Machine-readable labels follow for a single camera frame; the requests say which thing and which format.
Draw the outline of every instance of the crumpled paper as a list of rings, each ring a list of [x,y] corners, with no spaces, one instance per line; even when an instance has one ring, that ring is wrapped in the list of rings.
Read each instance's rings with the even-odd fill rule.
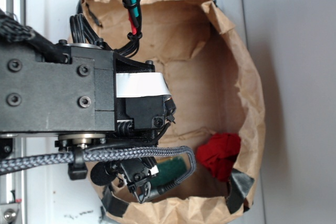
[[[94,24],[90,10],[102,23]],[[194,151],[215,132],[236,132],[241,148],[234,168],[257,180],[265,138],[265,106],[259,74],[234,29],[213,0],[143,0],[143,38],[133,58],[154,60],[164,74],[177,112],[160,140],[161,147],[188,145]],[[82,0],[84,14],[99,36],[112,48],[128,42],[128,12],[121,0]],[[102,197],[103,188],[95,186]],[[228,223],[243,214],[230,214],[229,194],[201,165],[174,190],[154,203],[138,204],[127,188],[114,195],[131,202],[120,223]],[[244,202],[251,207],[253,185]]]

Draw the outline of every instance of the red fabric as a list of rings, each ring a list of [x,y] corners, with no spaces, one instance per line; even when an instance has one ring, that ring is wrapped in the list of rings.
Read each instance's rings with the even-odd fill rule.
[[[208,143],[197,149],[196,159],[211,172],[213,177],[227,182],[239,150],[240,137],[237,134],[217,133]]]

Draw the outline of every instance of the black tape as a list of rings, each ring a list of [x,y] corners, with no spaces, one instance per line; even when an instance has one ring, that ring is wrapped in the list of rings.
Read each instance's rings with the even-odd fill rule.
[[[233,214],[241,208],[255,180],[245,173],[233,169],[230,181],[231,192],[226,204],[230,213]]]
[[[109,187],[106,187],[101,202],[107,212],[120,218],[122,218],[123,214],[126,212],[129,205],[129,203],[127,203],[126,201],[116,198],[111,193]]]

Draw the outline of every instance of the black braided cable sleeve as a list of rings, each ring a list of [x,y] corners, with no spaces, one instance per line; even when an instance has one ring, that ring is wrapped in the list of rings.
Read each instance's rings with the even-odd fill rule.
[[[180,146],[173,148],[159,147],[135,147],[125,149],[101,149],[93,151],[83,151],[85,162],[108,162],[124,159],[132,159],[138,157],[170,157],[180,154],[187,154],[190,160],[191,168],[174,182],[176,185],[188,178],[196,170],[196,160],[193,151],[188,146]],[[41,165],[73,163],[74,155],[72,152],[44,154],[29,157],[18,157],[12,159],[4,159],[0,161],[0,175],[18,172]]]
[[[29,26],[23,26],[11,17],[0,13],[0,36],[8,42],[19,42],[33,39],[35,31]]]

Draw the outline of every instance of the bolt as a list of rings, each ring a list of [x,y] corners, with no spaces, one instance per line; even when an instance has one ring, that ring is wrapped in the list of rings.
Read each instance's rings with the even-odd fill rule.
[[[6,145],[6,146],[4,147],[4,152],[5,152],[5,153],[10,153],[11,150],[12,150],[12,148],[11,148],[9,145]]]
[[[78,71],[78,74],[83,77],[88,76],[90,74],[90,68],[85,64],[80,65],[77,71]]]
[[[157,128],[161,128],[163,126],[162,118],[155,117],[154,119],[154,126]]]
[[[88,108],[91,105],[91,99],[89,97],[81,97],[78,100],[79,106],[82,108]]]
[[[12,209],[7,209],[4,212],[4,219],[7,223],[12,223],[16,218],[16,212]]]
[[[138,181],[138,180],[140,180],[141,179],[141,175],[140,174],[135,174],[135,176],[134,176],[134,180],[135,181]]]
[[[22,63],[18,59],[13,59],[8,62],[7,66],[11,72],[19,72],[22,68]]]
[[[60,40],[58,41],[58,43],[65,45],[65,44],[67,44],[68,42],[67,42],[66,39],[60,39]]]
[[[17,93],[12,93],[7,96],[7,103],[10,106],[18,106],[21,103],[21,96]]]

